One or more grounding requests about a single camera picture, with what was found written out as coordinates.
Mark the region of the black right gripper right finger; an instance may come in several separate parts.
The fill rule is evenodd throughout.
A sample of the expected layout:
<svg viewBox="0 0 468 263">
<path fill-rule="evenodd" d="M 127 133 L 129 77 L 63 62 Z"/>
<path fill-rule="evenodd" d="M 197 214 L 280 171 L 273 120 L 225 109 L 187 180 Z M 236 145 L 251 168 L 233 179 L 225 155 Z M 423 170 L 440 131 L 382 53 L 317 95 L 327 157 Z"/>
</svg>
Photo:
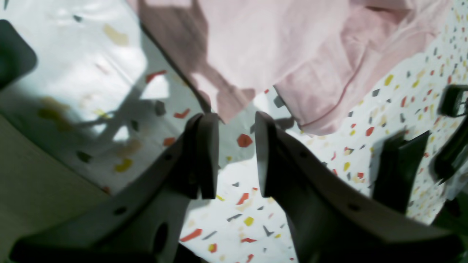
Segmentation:
<svg viewBox="0 0 468 263">
<path fill-rule="evenodd" d="M 459 263 L 462 236 L 405 217 L 350 187 L 306 146 L 255 114 L 259 189 L 286 214 L 299 263 Z"/>
</svg>

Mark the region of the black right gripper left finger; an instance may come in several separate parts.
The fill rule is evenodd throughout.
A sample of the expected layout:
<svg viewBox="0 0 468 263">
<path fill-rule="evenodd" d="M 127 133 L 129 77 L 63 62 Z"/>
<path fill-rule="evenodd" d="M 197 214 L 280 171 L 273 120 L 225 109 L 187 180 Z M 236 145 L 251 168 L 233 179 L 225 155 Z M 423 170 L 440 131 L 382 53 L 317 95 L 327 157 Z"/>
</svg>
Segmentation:
<svg viewBox="0 0 468 263">
<path fill-rule="evenodd" d="M 219 117 L 197 114 L 130 186 L 96 208 L 20 238 L 11 263 L 200 263 L 180 245 L 189 203 L 217 190 Z"/>
</svg>

